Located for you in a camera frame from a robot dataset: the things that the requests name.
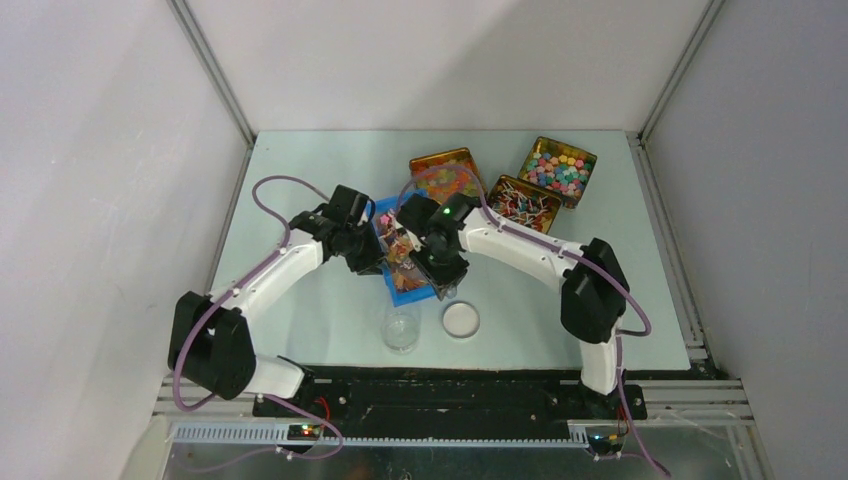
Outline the blue plastic candy bin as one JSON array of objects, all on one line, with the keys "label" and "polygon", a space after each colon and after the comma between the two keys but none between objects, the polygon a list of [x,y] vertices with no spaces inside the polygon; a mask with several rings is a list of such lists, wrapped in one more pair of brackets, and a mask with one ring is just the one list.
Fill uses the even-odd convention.
[{"label": "blue plastic candy bin", "polygon": [[397,204],[397,196],[388,197],[377,201],[368,211],[375,211],[371,225],[385,254],[382,275],[392,304],[400,307],[435,297],[436,293],[409,257],[414,248],[395,225]]}]

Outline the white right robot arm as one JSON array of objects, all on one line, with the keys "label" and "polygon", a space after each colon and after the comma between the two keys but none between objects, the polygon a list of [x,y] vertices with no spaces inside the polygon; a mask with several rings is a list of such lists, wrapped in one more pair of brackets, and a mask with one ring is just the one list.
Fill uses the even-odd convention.
[{"label": "white right robot arm", "polygon": [[560,322],[579,342],[583,408],[606,418],[620,407],[621,353],[615,336],[631,296],[607,242],[550,237],[464,194],[443,204],[413,194],[400,204],[395,219],[413,245],[410,259],[439,299],[467,275],[467,253],[502,262],[557,292]]}]

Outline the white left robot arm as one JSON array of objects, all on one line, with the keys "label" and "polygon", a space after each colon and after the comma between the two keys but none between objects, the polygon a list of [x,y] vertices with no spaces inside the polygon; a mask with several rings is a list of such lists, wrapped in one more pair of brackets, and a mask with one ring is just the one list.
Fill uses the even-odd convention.
[{"label": "white left robot arm", "polygon": [[241,279],[216,292],[188,291],[177,301],[168,366],[212,395],[277,397],[292,416],[316,403],[307,370],[281,355],[256,352],[257,321],[293,285],[334,257],[357,275],[377,275],[385,255],[371,223],[376,204],[339,185],[328,201],[295,216],[281,244]]}]

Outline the clear plastic jar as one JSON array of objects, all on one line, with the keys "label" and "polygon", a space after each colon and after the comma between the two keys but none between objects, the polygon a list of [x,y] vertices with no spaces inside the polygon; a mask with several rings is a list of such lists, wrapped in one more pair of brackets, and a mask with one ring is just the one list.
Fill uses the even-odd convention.
[{"label": "clear plastic jar", "polygon": [[410,353],[418,344],[421,331],[421,308],[418,304],[394,306],[384,313],[380,334],[383,344],[398,354]]}]

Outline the clear plastic scoop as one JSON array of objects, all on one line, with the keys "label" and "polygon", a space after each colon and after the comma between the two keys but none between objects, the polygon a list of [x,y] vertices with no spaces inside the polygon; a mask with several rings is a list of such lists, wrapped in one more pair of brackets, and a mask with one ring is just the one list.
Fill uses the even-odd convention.
[{"label": "clear plastic scoop", "polygon": [[441,300],[445,299],[453,299],[456,297],[458,293],[458,283],[453,282],[450,284],[444,284],[439,287],[439,298]]}]

